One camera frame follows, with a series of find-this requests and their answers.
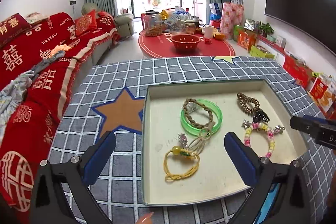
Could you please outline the grey blue blanket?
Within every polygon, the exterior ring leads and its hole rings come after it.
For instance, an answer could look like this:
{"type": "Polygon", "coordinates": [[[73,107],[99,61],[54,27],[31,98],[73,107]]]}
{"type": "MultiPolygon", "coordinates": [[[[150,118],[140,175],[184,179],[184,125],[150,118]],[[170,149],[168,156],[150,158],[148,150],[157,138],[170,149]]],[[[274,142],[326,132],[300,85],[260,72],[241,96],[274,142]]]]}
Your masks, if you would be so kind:
{"type": "Polygon", "coordinates": [[[43,59],[37,65],[34,65],[32,69],[21,73],[1,90],[1,139],[3,139],[5,134],[7,122],[23,101],[26,91],[33,83],[33,80],[37,79],[43,69],[46,69],[57,59],[64,57],[65,54],[64,50],[57,51],[51,57],[43,59]]]}

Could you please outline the green translucent bangle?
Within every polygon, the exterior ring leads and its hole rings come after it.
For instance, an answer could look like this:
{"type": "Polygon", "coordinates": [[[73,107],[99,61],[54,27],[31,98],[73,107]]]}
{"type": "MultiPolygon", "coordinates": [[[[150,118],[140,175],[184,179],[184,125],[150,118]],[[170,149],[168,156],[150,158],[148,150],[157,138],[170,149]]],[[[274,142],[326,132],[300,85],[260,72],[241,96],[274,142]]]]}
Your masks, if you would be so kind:
{"type": "Polygon", "coordinates": [[[202,128],[215,122],[213,134],[221,128],[223,114],[219,106],[209,100],[187,98],[181,110],[181,126],[189,135],[197,137],[202,128]]]}

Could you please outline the black hair claw clip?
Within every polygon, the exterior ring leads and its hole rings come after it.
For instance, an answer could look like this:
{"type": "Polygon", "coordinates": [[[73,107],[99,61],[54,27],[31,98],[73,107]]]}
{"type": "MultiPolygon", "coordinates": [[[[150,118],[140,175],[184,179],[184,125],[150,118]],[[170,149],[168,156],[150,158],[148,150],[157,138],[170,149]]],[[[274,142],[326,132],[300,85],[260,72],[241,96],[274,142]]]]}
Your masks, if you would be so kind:
{"type": "Polygon", "coordinates": [[[254,123],[259,123],[259,122],[268,123],[269,121],[270,121],[270,118],[261,108],[258,108],[255,111],[255,114],[253,116],[253,122],[254,123]]]}

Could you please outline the white mug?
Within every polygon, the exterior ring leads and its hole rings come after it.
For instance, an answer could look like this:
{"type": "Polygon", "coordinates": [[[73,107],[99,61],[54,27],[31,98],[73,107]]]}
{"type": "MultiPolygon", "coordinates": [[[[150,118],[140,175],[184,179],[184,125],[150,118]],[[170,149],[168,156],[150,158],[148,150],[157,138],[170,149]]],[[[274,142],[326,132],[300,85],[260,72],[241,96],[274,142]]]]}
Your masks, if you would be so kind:
{"type": "Polygon", "coordinates": [[[212,39],[214,35],[214,27],[211,25],[206,25],[203,27],[205,39],[212,39]]]}

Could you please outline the red plastic basket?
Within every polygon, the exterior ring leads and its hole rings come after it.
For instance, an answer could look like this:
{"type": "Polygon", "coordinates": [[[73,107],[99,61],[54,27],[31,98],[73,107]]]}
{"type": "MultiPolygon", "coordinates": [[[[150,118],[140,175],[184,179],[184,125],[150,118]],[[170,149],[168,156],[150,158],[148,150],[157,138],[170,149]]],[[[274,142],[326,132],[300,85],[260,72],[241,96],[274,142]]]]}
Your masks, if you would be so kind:
{"type": "Polygon", "coordinates": [[[201,39],[191,34],[178,34],[173,35],[171,41],[178,52],[191,53],[195,52],[201,39]]]}

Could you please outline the red embroidered cushion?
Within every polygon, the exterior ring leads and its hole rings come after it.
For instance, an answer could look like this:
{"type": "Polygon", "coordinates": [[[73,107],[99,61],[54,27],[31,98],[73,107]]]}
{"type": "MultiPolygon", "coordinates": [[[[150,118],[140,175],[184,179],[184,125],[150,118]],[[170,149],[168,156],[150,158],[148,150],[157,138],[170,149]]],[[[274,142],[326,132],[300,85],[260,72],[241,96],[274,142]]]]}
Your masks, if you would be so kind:
{"type": "Polygon", "coordinates": [[[96,10],[92,10],[89,13],[75,20],[76,36],[80,36],[88,31],[94,31],[96,29],[97,29],[96,10]]]}

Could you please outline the red sofa cover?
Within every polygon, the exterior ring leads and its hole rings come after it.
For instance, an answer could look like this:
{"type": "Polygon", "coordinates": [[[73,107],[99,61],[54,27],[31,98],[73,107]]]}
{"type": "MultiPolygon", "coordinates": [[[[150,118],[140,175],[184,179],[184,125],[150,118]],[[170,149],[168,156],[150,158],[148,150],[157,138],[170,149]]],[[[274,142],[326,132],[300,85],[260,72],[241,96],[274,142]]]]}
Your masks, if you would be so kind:
{"type": "Polygon", "coordinates": [[[49,155],[75,86],[120,35],[109,17],[97,29],[75,34],[75,20],[60,12],[24,17],[31,27],[1,48],[1,90],[21,73],[60,50],[65,56],[43,69],[7,122],[1,139],[1,223],[28,223],[34,180],[49,155]]]}

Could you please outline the pink floral gift box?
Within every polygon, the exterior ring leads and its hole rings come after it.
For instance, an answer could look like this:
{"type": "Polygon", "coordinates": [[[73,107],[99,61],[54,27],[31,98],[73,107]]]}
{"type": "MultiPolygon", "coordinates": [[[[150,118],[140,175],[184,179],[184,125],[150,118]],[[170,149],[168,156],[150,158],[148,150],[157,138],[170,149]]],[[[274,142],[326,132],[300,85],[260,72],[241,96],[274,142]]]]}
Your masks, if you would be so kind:
{"type": "Polygon", "coordinates": [[[234,26],[240,25],[243,20],[244,6],[237,3],[224,2],[219,32],[225,39],[231,39],[234,26]]]}

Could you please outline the dark red pillow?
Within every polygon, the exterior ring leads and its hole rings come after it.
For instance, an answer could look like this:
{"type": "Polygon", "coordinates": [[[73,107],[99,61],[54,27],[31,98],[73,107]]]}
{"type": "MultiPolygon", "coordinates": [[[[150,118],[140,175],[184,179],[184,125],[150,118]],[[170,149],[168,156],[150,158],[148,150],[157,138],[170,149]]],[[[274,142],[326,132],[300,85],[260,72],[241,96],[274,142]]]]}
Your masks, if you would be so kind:
{"type": "Polygon", "coordinates": [[[30,27],[31,24],[19,13],[8,17],[0,25],[0,47],[4,47],[10,40],[30,27]]]}

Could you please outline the green shallow box tray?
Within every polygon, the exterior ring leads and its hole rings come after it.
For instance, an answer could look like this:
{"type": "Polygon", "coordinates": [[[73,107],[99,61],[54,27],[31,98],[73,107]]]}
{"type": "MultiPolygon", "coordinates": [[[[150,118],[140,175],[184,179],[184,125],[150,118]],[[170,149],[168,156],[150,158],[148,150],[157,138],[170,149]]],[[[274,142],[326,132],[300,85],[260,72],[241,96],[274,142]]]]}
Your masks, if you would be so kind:
{"type": "Polygon", "coordinates": [[[269,126],[285,131],[275,137],[271,161],[289,164],[308,149],[302,133],[290,127],[291,113],[276,91],[265,80],[205,81],[151,85],[147,89],[142,126],[142,196],[151,206],[189,205],[215,200],[246,189],[224,148],[224,136],[234,132],[240,139],[249,116],[240,109],[237,94],[256,98],[270,118],[269,126]],[[219,106],[223,121],[200,155],[198,171],[191,177],[167,182],[164,165],[181,174],[192,162],[175,157],[170,150],[183,133],[181,110],[187,98],[209,100],[219,106]]]}

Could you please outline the silver rhinestone hair clip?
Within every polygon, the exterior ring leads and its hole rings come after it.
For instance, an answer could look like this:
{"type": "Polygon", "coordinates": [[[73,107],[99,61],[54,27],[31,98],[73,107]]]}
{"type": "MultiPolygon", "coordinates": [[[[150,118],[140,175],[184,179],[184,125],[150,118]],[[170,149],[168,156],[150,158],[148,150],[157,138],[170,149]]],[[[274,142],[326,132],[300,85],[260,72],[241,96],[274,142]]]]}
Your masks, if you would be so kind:
{"type": "Polygon", "coordinates": [[[253,125],[254,125],[253,122],[249,122],[249,121],[247,121],[247,120],[244,120],[244,122],[243,122],[243,124],[242,124],[242,126],[244,127],[245,130],[248,130],[249,128],[250,128],[251,130],[253,130],[253,129],[254,129],[253,125]]]}

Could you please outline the beige hair clip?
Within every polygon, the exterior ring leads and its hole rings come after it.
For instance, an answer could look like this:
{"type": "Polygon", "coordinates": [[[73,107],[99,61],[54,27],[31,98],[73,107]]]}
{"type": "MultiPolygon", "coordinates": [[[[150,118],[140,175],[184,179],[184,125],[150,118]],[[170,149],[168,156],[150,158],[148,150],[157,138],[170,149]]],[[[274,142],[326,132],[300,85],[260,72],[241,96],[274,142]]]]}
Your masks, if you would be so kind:
{"type": "Polygon", "coordinates": [[[202,128],[199,132],[199,135],[196,139],[194,139],[188,146],[188,150],[197,154],[200,154],[207,142],[213,136],[213,127],[215,122],[210,122],[208,126],[202,128]]]}

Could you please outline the green potted plant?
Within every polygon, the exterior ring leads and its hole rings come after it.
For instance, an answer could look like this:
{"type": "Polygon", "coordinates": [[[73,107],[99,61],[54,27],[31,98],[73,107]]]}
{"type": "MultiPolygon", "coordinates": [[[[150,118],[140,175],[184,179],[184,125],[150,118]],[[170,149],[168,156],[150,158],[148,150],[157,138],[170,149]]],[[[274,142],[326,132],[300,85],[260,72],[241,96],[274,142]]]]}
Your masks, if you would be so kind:
{"type": "Polygon", "coordinates": [[[258,32],[261,36],[266,38],[268,35],[274,34],[274,29],[270,26],[269,23],[259,22],[258,32]]]}

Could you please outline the clear snack jar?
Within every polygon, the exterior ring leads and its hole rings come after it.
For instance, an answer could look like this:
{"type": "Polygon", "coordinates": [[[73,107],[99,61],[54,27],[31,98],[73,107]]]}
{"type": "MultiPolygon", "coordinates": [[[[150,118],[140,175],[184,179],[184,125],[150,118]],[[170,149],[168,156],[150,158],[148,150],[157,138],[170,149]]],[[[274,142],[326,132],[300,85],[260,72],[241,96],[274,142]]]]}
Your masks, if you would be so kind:
{"type": "Polygon", "coordinates": [[[162,17],[159,12],[149,10],[143,16],[143,26],[147,37],[156,37],[162,34],[162,17]]]}

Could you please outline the purple crystal hair clip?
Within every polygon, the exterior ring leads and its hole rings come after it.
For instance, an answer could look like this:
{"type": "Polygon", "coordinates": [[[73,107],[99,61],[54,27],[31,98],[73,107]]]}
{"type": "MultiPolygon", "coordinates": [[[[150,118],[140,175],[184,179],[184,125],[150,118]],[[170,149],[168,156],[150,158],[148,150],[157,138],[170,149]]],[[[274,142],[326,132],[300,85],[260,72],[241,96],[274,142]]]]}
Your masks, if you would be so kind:
{"type": "Polygon", "coordinates": [[[178,135],[179,140],[179,146],[183,149],[187,149],[188,146],[188,140],[185,134],[179,134],[178,135]]]}

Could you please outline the silver crystal hair clip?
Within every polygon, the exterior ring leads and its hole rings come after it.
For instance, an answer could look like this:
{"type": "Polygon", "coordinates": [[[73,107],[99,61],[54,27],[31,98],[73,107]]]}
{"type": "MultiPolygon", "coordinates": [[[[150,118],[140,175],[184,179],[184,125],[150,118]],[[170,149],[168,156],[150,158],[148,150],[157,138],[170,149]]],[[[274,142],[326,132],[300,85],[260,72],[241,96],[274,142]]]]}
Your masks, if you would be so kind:
{"type": "Polygon", "coordinates": [[[285,127],[281,126],[281,125],[277,125],[276,127],[273,128],[273,133],[275,135],[277,134],[281,134],[285,131],[285,127]]]}

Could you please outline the black wall television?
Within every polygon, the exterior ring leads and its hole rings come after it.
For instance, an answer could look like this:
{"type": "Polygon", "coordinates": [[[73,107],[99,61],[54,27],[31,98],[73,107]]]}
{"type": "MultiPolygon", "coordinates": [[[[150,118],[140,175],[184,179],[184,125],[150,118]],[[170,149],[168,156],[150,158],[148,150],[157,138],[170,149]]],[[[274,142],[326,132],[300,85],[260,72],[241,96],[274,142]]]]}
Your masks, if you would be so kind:
{"type": "Polygon", "coordinates": [[[335,52],[335,0],[266,0],[265,15],[311,36],[335,52]]]}

